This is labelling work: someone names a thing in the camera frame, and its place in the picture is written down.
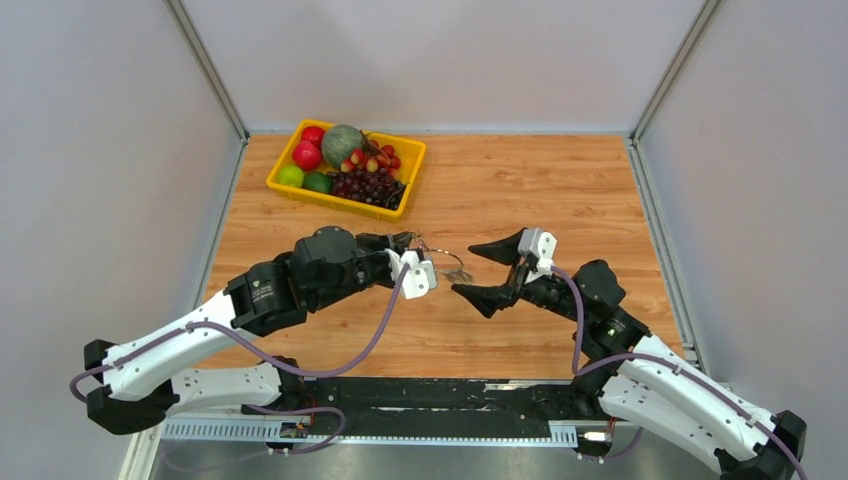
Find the large silver keyring with clips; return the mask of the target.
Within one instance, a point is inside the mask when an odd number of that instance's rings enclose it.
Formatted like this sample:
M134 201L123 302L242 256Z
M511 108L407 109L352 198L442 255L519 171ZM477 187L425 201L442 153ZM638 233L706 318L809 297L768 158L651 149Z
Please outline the large silver keyring with clips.
M423 251L424 257L434 264L435 271L451 284L474 283L473 275L467 270L465 262L456 253L449 250L431 247L419 232L411 234L410 244Z

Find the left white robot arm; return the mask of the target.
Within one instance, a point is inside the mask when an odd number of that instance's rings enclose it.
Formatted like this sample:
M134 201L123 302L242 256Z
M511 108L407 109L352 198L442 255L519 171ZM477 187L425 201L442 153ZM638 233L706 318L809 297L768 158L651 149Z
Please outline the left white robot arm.
M258 353L258 363L203 369L230 346L249 351L277 331L372 286L393 299L420 298L438 284L432 261L410 233L355 235L325 226L292 250L258 263L181 318L123 344L95 340L84 349L82 395L88 418L115 435L137 433L192 410L236 406L247 414L309 416L304 382L320 372L292 359Z

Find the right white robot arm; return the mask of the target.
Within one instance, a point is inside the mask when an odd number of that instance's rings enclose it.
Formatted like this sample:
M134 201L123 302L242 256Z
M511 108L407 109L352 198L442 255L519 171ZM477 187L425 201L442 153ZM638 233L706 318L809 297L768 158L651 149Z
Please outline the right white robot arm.
M509 267L499 286L453 291L484 317L524 301L576 324L571 403L584 417L629 421L683 449L722 479L804 479L807 424L731 392L677 355L621 305L626 296L602 259L572 276L554 262L557 240L541 228L472 245Z

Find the purple grape bunch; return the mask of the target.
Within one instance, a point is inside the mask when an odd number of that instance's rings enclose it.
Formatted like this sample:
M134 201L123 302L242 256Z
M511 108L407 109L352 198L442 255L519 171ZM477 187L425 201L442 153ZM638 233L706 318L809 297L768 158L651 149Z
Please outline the purple grape bunch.
M392 211L399 209L407 189L405 183L385 169L377 172L328 172L327 176L331 180L333 196Z

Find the red lychee cluster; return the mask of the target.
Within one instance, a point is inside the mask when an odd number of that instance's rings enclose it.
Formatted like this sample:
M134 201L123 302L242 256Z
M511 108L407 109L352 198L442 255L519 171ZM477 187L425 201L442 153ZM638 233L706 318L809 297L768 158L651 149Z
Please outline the red lychee cluster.
M353 151L339 170L345 174L353 174L356 178L388 176L399 180L401 166L401 160L392 145L380 145L375 140L367 140L362 149Z

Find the yellow plastic tray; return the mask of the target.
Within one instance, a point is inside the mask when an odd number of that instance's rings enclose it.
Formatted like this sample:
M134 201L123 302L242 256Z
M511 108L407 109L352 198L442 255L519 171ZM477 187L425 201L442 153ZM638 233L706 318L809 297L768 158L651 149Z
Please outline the yellow plastic tray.
M286 198L397 222L425 152L417 140L307 119L266 185Z

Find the dark green lime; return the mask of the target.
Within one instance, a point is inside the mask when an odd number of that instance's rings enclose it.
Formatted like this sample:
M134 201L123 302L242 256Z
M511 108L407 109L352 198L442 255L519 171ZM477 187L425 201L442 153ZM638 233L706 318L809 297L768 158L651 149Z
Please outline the dark green lime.
M305 190L330 195L333 193L334 180L322 172L310 172L305 175L302 187Z

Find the green melon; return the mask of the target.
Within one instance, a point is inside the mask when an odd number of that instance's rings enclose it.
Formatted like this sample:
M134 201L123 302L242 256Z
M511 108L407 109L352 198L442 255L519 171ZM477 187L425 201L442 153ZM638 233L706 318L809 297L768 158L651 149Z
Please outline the green melon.
M326 163L340 169L341 164L350 157L356 149L362 149L366 137L361 130L347 124L337 124L326 130L321 152Z

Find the light green lime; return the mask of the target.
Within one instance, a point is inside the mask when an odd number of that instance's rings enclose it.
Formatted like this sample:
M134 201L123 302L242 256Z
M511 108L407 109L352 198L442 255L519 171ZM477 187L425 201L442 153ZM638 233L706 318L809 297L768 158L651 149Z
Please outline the light green lime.
M297 165L290 164L279 169L276 182L280 185L301 188L305 179L305 172Z

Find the red apple front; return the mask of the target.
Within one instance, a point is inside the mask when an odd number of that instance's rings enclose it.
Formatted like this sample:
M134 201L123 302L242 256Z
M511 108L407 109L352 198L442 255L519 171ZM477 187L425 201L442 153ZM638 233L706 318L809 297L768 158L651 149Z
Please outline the red apple front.
M319 147L308 140L303 140L294 147L292 161L303 171L313 171L322 165L324 159Z

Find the red apple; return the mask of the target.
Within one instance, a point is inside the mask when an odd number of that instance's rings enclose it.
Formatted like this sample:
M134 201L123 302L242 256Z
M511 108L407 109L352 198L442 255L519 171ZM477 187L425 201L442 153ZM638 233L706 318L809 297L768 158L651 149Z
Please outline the red apple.
M306 126L301 132L300 140L307 141L316 148L320 149L325 133L326 130L321 126Z
M319 147L308 140L303 140L294 147L292 161L303 171L313 171L322 165L324 159Z

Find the red apple back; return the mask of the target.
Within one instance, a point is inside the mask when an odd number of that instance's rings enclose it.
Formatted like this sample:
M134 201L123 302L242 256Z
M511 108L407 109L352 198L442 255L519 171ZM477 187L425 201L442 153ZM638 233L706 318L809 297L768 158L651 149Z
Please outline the red apple back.
M326 130L321 126L306 126L301 132L300 140L307 141L316 148L320 149L325 133Z

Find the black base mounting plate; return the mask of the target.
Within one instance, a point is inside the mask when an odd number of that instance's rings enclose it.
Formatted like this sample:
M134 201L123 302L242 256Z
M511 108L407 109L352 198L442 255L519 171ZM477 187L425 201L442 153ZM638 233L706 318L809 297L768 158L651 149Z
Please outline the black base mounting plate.
M288 415L286 435L319 441L485 445L547 442L601 456L618 420L569 381L336 377L286 380L246 415Z

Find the aluminium frame rail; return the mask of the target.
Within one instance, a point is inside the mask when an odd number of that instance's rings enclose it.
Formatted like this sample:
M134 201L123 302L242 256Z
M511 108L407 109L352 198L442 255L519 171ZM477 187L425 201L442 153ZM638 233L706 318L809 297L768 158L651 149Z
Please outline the aluminium frame rail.
M308 380L302 415L239 407L178 414L163 440L421 446L581 447L629 428L568 380L336 377Z

